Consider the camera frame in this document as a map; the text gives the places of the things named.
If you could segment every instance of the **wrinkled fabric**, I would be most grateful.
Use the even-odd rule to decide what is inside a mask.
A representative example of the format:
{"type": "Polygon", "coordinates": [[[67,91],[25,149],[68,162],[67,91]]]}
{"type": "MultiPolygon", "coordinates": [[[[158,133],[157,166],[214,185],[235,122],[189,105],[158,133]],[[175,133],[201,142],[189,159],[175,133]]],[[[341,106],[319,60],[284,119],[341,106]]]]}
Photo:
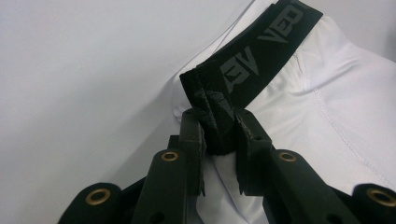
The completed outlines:
{"type": "MultiPolygon", "coordinates": [[[[250,25],[268,6],[256,1],[223,36],[175,77],[174,114],[190,108],[178,75],[192,69],[250,25]]],[[[275,148],[300,153],[330,186],[351,193],[361,183],[396,190],[396,65],[350,43],[323,17],[251,111],[275,148]]],[[[210,156],[206,197],[197,211],[204,223],[266,223],[261,197],[239,194],[234,154],[210,156]]]]}

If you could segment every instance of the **black strap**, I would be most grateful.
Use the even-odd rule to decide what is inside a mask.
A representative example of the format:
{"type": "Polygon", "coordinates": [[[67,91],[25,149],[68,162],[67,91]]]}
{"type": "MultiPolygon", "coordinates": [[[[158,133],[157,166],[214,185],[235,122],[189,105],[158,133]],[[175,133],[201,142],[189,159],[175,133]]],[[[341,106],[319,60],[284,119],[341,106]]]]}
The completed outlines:
{"type": "Polygon", "coordinates": [[[200,111],[198,119],[207,132],[205,138],[210,153],[233,151],[229,147],[233,145],[232,140],[225,137],[231,137],[233,128],[232,105],[245,108],[253,101],[321,16],[322,13],[298,0],[279,0],[216,54],[180,76],[192,107],[200,111]],[[220,105],[224,102],[229,109],[220,105]],[[220,142],[211,142],[212,138],[219,137],[220,142]]]}

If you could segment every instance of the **brass rivet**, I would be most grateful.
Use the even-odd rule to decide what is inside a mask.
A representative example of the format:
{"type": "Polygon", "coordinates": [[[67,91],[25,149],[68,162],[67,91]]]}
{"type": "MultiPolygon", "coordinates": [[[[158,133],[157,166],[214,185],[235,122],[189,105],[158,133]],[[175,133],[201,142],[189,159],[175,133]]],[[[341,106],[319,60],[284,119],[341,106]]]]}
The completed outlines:
{"type": "Polygon", "coordinates": [[[163,159],[163,161],[175,161],[177,160],[178,155],[176,152],[165,152],[163,153],[161,158],[163,159]]]}
{"type": "Polygon", "coordinates": [[[101,203],[104,203],[105,201],[107,201],[107,199],[110,197],[111,193],[110,190],[108,189],[95,189],[93,191],[91,191],[90,194],[88,194],[88,196],[85,198],[85,202],[89,205],[98,205],[101,203]],[[99,197],[98,199],[94,198],[93,195],[95,194],[103,194],[103,196],[101,195],[101,197],[99,197]]]}
{"type": "Polygon", "coordinates": [[[387,207],[396,207],[396,199],[380,189],[367,189],[367,195],[376,203],[387,207]]]}
{"type": "Polygon", "coordinates": [[[279,153],[279,158],[282,161],[296,161],[297,160],[297,158],[294,155],[290,154],[289,152],[279,153]]]}

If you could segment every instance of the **white background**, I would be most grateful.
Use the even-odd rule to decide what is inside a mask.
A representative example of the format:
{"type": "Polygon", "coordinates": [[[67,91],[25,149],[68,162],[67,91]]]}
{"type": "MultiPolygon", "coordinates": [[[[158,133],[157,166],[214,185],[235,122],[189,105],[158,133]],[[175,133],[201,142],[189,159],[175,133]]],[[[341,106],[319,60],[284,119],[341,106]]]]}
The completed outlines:
{"type": "MultiPolygon", "coordinates": [[[[396,3],[304,1],[396,62],[396,3]]],[[[0,223],[55,223],[125,188],[177,134],[169,81],[249,1],[0,1],[0,223]]]]}

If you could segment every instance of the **garment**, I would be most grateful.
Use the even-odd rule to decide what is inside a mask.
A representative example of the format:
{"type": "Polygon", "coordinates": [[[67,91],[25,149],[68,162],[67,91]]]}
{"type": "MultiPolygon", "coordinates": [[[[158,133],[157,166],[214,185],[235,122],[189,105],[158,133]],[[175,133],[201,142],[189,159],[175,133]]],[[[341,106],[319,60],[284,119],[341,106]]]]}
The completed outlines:
{"type": "MultiPolygon", "coordinates": [[[[270,3],[245,15],[178,75],[212,55],[270,3]]],[[[247,106],[275,148],[300,153],[330,186],[351,193],[360,183],[396,190],[396,64],[350,43],[323,17],[270,84],[247,106]]],[[[175,78],[174,113],[190,104],[175,78]]],[[[234,154],[208,156],[206,197],[197,211],[204,223],[263,223],[262,199],[239,195],[234,154]]]]}

